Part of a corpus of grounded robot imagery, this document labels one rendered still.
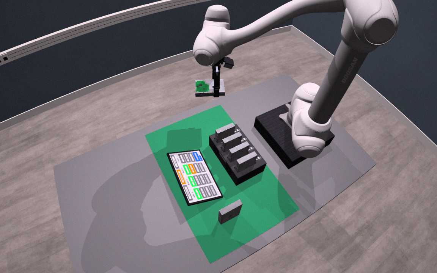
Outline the green flat mat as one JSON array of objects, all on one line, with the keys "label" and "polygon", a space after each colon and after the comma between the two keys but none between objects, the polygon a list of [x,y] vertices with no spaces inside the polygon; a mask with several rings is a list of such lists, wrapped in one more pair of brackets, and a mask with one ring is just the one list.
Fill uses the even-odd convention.
[{"label": "green flat mat", "polygon": [[[230,123],[234,123],[233,120],[218,105],[145,135],[209,263],[248,243],[299,210],[267,165],[263,172],[235,185],[209,146],[209,135]],[[201,151],[223,198],[187,205],[167,153],[190,150]],[[243,204],[239,215],[220,224],[219,210],[237,200]]]}]

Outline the black-framed status screen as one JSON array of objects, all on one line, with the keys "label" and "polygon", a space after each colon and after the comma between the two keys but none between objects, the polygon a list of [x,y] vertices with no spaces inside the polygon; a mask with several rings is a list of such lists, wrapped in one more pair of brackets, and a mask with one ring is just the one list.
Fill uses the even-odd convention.
[{"label": "black-framed status screen", "polygon": [[167,153],[188,206],[223,198],[200,150]]}]

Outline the grey hard drive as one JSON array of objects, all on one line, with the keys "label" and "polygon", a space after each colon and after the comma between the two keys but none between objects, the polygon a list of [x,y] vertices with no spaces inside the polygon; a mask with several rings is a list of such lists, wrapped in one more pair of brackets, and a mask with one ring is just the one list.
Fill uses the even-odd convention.
[{"label": "grey hard drive", "polygon": [[246,141],[236,147],[233,147],[232,149],[229,149],[228,159],[230,162],[244,156],[245,154],[248,154],[249,146],[249,143]]},{"label": "grey hard drive", "polygon": [[227,138],[222,139],[222,150],[225,152],[233,147],[241,144],[242,134],[237,132],[236,134],[230,135]]},{"label": "grey hard drive", "polygon": [[237,170],[237,172],[240,172],[241,170],[248,168],[249,166],[255,164],[256,158],[257,154],[255,151],[248,155],[245,155],[244,157],[236,161],[235,169]]},{"label": "grey hard drive", "polygon": [[[214,79],[195,80],[195,97],[214,96]],[[220,79],[220,96],[225,96],[223,79]]]},{"label": "grey hard drive", "polygon": [[218,221],[220,222],[220,224],[223,224],[226,221],[229,221],[230,219],[238,216],[241,211],[242,205],[243,204],[241,200],[237,200],[232,204],[224,207],[223,209],[220,209],[218,213]]},{"label": "grey hard drive", "polygon": [[221,127],[220,129],[215,130],[215,140],[217,142],[222,141],[222,139],[233,135],[235,131],[234,123],[230,123],[227,126]]}]

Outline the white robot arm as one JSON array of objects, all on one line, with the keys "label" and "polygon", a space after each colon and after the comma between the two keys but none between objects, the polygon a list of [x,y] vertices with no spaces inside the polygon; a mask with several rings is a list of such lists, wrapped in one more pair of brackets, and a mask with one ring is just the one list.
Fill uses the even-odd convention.
[{"label": "white robot arm", "polygon": [[296,152],[313,158],[325,147],[332,126],[331,116],[366,56],[395,36],[399,16],[392,0],[293,0],[237,30],[230,30],[228,9],[213,5],[206,11],[202,31],[193,45],[193,55],[205,67],[225,57],[221,64],[232,69],[234,61],[226,56],[237,46],[302,14],[336,12],[345,12],[342,40],[322,84],[301,85],[291,104],[285,104],[287,112],[279,115],[292,131]]}]

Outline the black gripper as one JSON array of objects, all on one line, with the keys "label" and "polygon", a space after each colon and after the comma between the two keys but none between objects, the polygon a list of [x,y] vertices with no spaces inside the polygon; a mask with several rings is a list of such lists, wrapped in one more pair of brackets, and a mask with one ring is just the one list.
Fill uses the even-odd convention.
[{"label": "black gripper", "polygon": [[222,63],[224,60],[225,60],[225,57],[212,66],[212,68],[213,68],[212,79],[214,79],[214,86],[213,86],[214,98],[220,96],[220,68],[221,68],[220,63]]}]

